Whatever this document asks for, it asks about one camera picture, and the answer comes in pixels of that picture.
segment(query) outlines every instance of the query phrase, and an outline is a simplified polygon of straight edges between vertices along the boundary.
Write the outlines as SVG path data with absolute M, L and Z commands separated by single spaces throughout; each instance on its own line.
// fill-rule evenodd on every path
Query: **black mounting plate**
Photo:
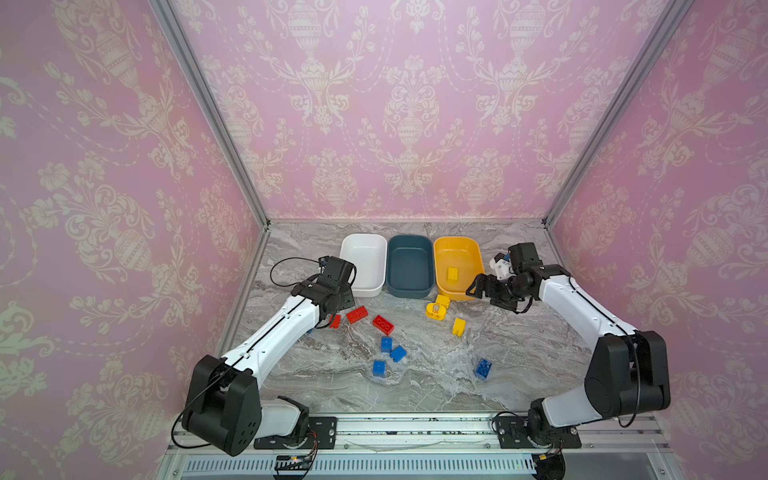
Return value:
M 317 448 L 319 450 L 333 450 L 336 447 L 336 423 L 337 417 L 314 417 L 310 415 L 310 430 L 317 435 Z M 306 440 L 298 446 L 287 446 L 283 443 L 283 437 L 263 437 L 253 440 L 253 448 L 256 450 L 297 450 L 311 449 L 314 437 L 308 435 Z
M 536 448 L 536 445 L 533 445 L 528 438 L 528 430 L 525 428 L 525 418 L 515 416 L 496 417 L 496 419 L 493 420 L 493 428 L 496 430 L 498 444 L 502 449 Z M 568 432 L 562 435 L 553 435 L 552 439 L 555 448 L 560 448 L 560 440 L 562 440 L 563 449 L 581 448 L 581 439 L 578 436 L 578 432 L 576 432 L 576 434 Z

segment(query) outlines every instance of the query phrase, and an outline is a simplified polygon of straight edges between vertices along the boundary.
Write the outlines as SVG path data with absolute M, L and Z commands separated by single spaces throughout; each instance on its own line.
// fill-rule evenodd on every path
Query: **floral pattern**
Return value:
M 767 65 L 766 4 L 694 3 L 554 226 L 581 284 L 664 336 L 688 478 L 768 452 Z
M 490 219 L 548 209 L 667 0 L 171 4 L 270 217 Z
M 284 135 L 253 162 L 278 187 L 290 129 L 210 74 L 248 134 Z M 146 2 L 5 9 L 0 478 L 154 477 L 261 231 L 213 137 Z

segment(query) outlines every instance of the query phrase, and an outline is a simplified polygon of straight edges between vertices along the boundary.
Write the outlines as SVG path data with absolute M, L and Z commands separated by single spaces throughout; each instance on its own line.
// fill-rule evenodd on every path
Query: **red block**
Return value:
M 373 326 L 384 332 L 384 335 L 387 336 L 392 335 L 392 331 L 395 329 L 395 326 L 384 320 L 384 317 L 381 315 L 377 315 L 376 318 L 373 319 Z
M 349 324 L 352 325 L 358 320 L 364 319 L 368 316 L 368 310 L 364 306 L 361 306 L 357 310 L 353 310 L 346 314 L 346 318 L 349 320 Z

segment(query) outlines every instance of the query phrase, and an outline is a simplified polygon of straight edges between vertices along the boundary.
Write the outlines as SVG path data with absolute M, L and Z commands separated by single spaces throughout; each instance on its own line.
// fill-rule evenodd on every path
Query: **pink wall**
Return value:
M 765 478 L 768 5 L 695 2 L 555 226 L 568 267 L 669 347 L 690 479 Z
M 154 478 L 260 231 L 146 2 L 0 15 L 0 478 Z
M 666 0 L 174 0 L 274 219 L 541 217 Z

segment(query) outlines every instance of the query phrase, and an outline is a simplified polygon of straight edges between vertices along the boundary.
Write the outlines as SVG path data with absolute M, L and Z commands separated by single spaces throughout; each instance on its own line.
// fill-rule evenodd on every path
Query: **gray marble tabletop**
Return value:
M 273 223 L 266 252 L 241 318 L 234 345 L 243 342 L 283 305 L 289 288 L 270 282 L 270 268 L 285 257 L 338 255 L 351 233 L 400 233 L 471 237 L 483 263 L 518 242 L 534 242 L 545 263 L 555 263 L 538 221 L 513 223 Z M 304 280 L 316 265 L 281 263 L 278 283 Z M 487 300 L 451 302 L 445 320 L 429 319 L 427 303 L 386 292 L 358 298 L 370 315 L 354 325 L 343 316 L 338 329 L 314 330 L 278 362 L 261 389 L 264 399 L 289 396 L 314 412 L 526 411 L 531 400 L 569 390 L 583 382 L 591 353 L 581 337 L 550 307 L 534 302 L 521 315 Z M 381 315 L 395 325 L 393 345 L 408 355 L 394 363 L 380 352 L 383 334 L 371 321 Z M 464 336 L 452 335 L 456 317 L 466 320 Z M 488 379 L 474 371 L 481 358 L 492 362 Z M 372 374 L 374 360 L 386 361 L 386 377 Z

